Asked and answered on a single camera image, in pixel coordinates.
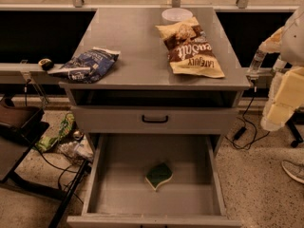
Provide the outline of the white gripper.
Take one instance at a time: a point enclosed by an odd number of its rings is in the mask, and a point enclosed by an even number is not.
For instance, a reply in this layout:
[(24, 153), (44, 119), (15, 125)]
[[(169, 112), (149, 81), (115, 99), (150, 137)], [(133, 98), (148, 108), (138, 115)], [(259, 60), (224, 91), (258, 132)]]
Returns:
[(304, 67), (294, 66), (286, 73), (277, 72), (263, 109), (260, 122), (262, 128), (277, 131), (293, 116), (294, 109), (303, 104)]

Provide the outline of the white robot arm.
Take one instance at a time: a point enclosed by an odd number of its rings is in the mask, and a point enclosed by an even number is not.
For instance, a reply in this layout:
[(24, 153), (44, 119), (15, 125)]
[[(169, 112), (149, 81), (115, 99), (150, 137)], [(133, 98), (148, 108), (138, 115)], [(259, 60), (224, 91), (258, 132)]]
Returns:
[(280, 60), (292, 66), (285, 73), (275, 74), (262, 113), (262, 128), (277, 131), (304, 105), (304, 6), (262, 42), (259, 49), (279, 53)]

